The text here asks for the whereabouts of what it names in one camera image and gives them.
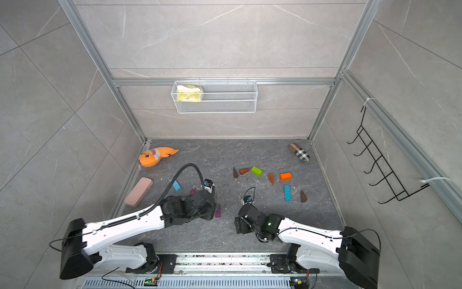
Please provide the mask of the light green block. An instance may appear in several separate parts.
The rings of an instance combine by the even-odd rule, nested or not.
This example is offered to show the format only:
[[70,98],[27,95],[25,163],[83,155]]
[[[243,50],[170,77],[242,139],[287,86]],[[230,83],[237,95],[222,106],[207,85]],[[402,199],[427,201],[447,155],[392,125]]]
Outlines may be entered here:
[[262,171],[260,168],[256,167],[256,166],[253,166],[253,167],[251,168],[251,172],[252,172],[254,175],[256,175],[257,177],[260,177],[260,176],[262,175],[262,173],[263,173],[263,171]]

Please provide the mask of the light blue block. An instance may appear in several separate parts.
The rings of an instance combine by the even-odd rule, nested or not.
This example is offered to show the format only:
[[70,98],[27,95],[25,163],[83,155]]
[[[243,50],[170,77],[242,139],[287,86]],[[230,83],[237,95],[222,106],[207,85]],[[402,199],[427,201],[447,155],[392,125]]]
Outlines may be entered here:
[[172,179],[170,180],[170,182],[173,184],[172,187],[178,192],[178,191],[181,191],[181,186],[179,185],[179,183],[177,182],[177,180],[173,181]]

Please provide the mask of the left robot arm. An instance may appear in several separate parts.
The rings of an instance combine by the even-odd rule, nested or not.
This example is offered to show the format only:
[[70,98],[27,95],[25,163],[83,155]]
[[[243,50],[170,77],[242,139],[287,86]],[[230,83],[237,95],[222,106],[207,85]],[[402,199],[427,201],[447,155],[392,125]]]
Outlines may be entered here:
[[158,259],[152,244],[122,246],[120,242],[198,218],[212,220],[215,207],[214,190],[201,190],[189,196],[169,196],[158,205],[103,222],[75,219],[61,239],[60,279],[77,278],[103,266],[122,266],[134,273],[154,270]]

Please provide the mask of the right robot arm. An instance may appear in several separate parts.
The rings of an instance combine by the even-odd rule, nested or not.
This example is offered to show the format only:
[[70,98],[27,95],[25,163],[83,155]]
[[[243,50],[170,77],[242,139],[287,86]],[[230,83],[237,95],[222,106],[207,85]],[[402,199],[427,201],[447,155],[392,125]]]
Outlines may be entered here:
[[282,264],[291,272],[318,269],[342,274],[363,289],[378,287],[381,248],[352,227],[320,229],[278,214],[265,215],[251,203],[241,207],[235,227],[238,234],[253,233],[262,243],[289,244]]

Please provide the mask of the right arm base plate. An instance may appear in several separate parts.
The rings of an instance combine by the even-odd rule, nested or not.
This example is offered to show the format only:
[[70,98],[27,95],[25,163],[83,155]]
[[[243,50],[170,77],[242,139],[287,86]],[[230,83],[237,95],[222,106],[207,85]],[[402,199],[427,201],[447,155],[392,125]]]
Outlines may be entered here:
[[267,267],[271,269],[272,273],[308,273],[309,275],[320,273],[320,269],[306,269],[284,254],[271,254]]

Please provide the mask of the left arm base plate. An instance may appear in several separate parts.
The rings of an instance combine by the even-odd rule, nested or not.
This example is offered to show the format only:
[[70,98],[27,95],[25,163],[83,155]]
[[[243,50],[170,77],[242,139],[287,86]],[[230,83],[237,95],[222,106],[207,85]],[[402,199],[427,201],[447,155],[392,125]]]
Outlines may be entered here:
[[126,273],[134,274],[157,274],[161,269],[161,274],[173,274],[177,260],[176,254],[157,255],[153,261],[147,261],[138,269],[126,268]]

